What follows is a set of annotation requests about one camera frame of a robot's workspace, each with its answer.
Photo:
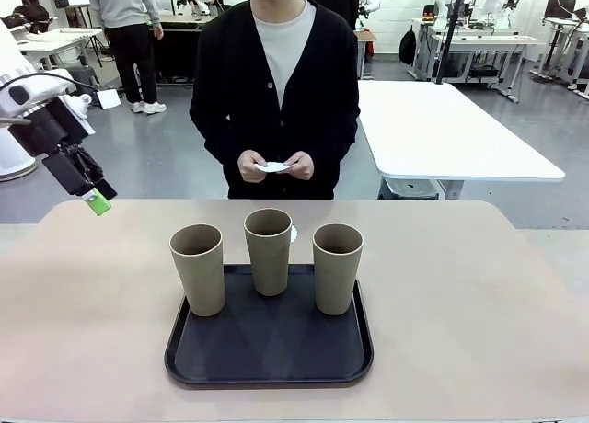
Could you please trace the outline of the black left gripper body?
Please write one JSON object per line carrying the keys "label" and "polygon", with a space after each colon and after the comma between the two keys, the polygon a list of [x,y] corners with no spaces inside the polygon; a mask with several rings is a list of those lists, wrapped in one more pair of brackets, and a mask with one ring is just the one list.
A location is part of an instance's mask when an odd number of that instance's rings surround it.
{"label": "black left gripper body", "polygon": [[91,96],[58,96],[24,117],[29,124],[12,124],[9,133],[33,157],[46,154],[91,155],[82,146],[93,134],[87,122]]}

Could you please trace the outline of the person's right hand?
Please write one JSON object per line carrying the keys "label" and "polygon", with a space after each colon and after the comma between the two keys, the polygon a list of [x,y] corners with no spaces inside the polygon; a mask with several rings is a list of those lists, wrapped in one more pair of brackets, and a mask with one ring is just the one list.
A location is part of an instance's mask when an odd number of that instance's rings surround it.
{"label": "person's right hand", "polygon": [[255,151],[247,150],[243,152],[237,161],[237,166],[242,179],[248,183],[260,183],[266,173],[258,169],[258,166],[265,167],[266,161]]}

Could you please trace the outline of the person's left hand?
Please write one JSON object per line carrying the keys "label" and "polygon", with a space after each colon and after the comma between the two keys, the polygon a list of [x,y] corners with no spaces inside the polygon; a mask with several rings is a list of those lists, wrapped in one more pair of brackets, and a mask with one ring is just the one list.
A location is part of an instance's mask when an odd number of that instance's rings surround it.
{"label": "person's left hand", "polygon": [[284,165],[287,166],[284,173],[296,179],[308,181],[314,175],[314,162],[311,156],[305,152],[296,152],[284,163]]}

